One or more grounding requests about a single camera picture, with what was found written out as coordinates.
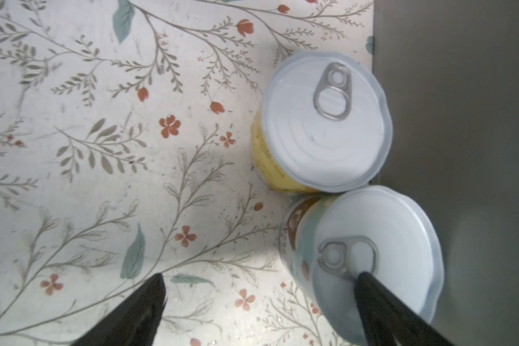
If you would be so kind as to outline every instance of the can rim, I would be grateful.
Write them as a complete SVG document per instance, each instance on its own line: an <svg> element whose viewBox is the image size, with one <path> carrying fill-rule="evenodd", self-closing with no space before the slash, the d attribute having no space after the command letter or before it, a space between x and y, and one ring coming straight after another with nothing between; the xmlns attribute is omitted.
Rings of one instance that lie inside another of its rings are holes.
<svg viewBox="0 0 519 346"><path fill-rule="evenodd" d="M438 303L438 299L440 298L440 295L442 294L442 290L444 288L444 261L442 258L442 248L440 246L440 242L438 240L438 237L436 235L436 231L432 223L430 222L429 217L424 212L424 210L410 197L398 193L386 186L383 185L371 185L368 187L356 189L353 191L350 191L348 193L342 194L325 212L321 220L319 220L319 223L317 225L318 229L322 229L323 226L326 224L327 219L329 218L331 212L338 206L339 200L342 200L344 198L350 197L351 195L357 194L357 193L363 193L366 190L378 190L380 192L383 192L385 194L388 194L390 196L393 196L397 198L401 203L403 203L412 213L415 214L415 216L419 219L424 234L428 239L429 246L430 246L430 252L432 254L432 260L433 260L433 274L431 278L431 283L429 284L429 287L427 289L427 295L425 297L425 301L423 304L423 307L421 308L421 311L419 311L418 315L426 322L430 323L432 322L432 319L435 317L436 313L436 306ZM361 340L358 340L358 337L360 335L363 335L363 333L352 333L350 331L350 326L347 324L343 324L343 320L341 316L334 316L327 311L324 311L324 302L323 300L320 300L320 296L317 294L318 287L316 287L319 283L318 280L315 280L316 275L314 274L314 271L317 271L319 269L319 266L317 263L312 266L312 275L311 275L311 285L313 287L314 295L315 295L315 301L317 301L319 309L323 311L323 314L325 315L327 321L329 321L329 324L333 327L333 329L342 337L344 337L346 340L355 342L358 344L366 344L365 341L360 342Z"/></svg>
<svg viewBox="0 0 519 346"><path fill-rule="evenodd" d="M355 177L351 180L349 180L346 183L339 183L339 184L324 184L324 183L318 183L315 181L307 180L297 174L297 172L294 172L290 170L289 166L286 165L284 160L282 159L281 155L277 152L277 148L273 147L274 143L274 134L272 134L269 130L269 127L266 126L266 109L270 95L273 93L274 86L277 82L277 76L280 75L288 66L294 64L296 61L299 61L301 59L307 59L307 58L314 58L314 57L320 57L320 58L327 58L330 61L340 61L345 62L348 67L354 70L355 73L359 74L360 77L364 79L366 84L371 89L371 94L374 96L374 98L377 100L377 103L379 104L380 109L380 115L382 117L382 124L383 124L383 140L381 143L381 147L379 149L379 152L377 156L375 157L375 160L371 167L367 169L362 175ZM381 170L382 166L384 165L386 158L388 156L388 153L390 152L390 147L392 144L392 118L390 117L390 112L388 110L388 104L386 101L386 95L383 91L381 85L379 84L378 80L375 78L375 76L368 71L365 67L361 66L360 63L352 59L351 57L348 57L347 55L344 55L339 52L300 52L296 55L293 55L292 57L286 59L275 72L273 78L271 78L271 81L269 83L269 86L267 87L267 90L265 92L264 98L262 100L262 129L263 133L266 136L267 139L267 145L269 147L269 150L271 152L271 155L275 158L275 161L284 169L286 174L288 174L292 179L294 179L296 182L305 185L307 187L330 192L330 193L338 193L338 192L345 192L353 189L357 189L361 186L364 186L365 184L369 183L369 181L378 174L378 172Z"/></svg>

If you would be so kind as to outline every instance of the yellow can label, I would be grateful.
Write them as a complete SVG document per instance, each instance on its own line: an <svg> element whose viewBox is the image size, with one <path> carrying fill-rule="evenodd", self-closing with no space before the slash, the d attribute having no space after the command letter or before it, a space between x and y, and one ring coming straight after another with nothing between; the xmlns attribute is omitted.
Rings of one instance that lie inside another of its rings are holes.
<svg viewBox="0 0 519 346"><path fill-rule="evenodd" d="M256 113L250 132L250 154L252 156L252 162L270 189L288 194L317 192L317 190L302 185L288 176L271 155L269 145L263 134L261 107Z"/></svg>

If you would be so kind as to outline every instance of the teal leaf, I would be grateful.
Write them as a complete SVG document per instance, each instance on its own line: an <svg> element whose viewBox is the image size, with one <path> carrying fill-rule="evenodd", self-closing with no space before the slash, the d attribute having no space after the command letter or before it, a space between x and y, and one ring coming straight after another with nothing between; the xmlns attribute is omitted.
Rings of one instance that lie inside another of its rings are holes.
<svg viewBox="0 0 519 346"><path fill-rule="evenodd" d="M214 283L208 279L204 279L200 276L187 275L187 274L177 274L173 276L170 280L173 283L189 283L189 284L197 284L197 283L209 283L211 286L215 287Z"/></svg>
<svg viewBox="0 0 519 346"><path fill-rule="evenodd" d="M129 36L131 21L134 16L134 7L128 0L117 0L119 7L113 13L113 30L116 32L119 44Z"/></svg>
<svg viewBox="0 0 519 346"><path fill-rule="evenodd" d="M375 38L373 36L369 36L367 38L367 43L365 44L365 49L369 52L369 54L373 54L375 51Z"/></svg>
<svg viewBox="0 0 519 346"><path fill-rule="evenodd" d="M139 223L137 237L127 249L125 259L123 260L123 266L121 267L122 279L134 279L138 276L144 262L144 248L145 239L144 234L140 231Z"/></svg>

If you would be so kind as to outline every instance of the brown label graphic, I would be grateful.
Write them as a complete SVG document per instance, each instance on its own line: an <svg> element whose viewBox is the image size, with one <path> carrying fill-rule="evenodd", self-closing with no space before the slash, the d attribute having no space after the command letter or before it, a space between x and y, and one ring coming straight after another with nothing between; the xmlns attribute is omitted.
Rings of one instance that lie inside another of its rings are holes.
<svg viewBox="0 0 519 346"><path fill-rule="evenodd" d="M298 225L305 213L311 208L314 204L316 204L321 197L312 197L304 202L300 203L295 210L292 211L291 215L287 220L287 230L288 230L288 239L290 240L292 250L296 251L296 236L298 234Z"/></svg>

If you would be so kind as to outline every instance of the can label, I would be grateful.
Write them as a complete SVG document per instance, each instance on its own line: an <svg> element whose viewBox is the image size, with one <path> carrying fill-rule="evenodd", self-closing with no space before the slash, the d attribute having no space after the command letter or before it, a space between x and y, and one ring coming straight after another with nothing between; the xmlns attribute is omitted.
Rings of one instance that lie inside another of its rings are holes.
<svg viewBox="0 0 519 346"><path fill-rule="evenodd" d="M310 195L299 199L285 214L279 234L279 252L296 284L315 299L310 268L317 259L315 235L319 221L338 196Z"/></svg>
<svg viewBox="0 0 519 346"><path fill-rule="evenodd" d="M302 194L317 192L317 190L302 185L293 180L271 155L262 128L262 108L260 107L250 129L250 156L257 172L267 186L280 193Z"/></svg>

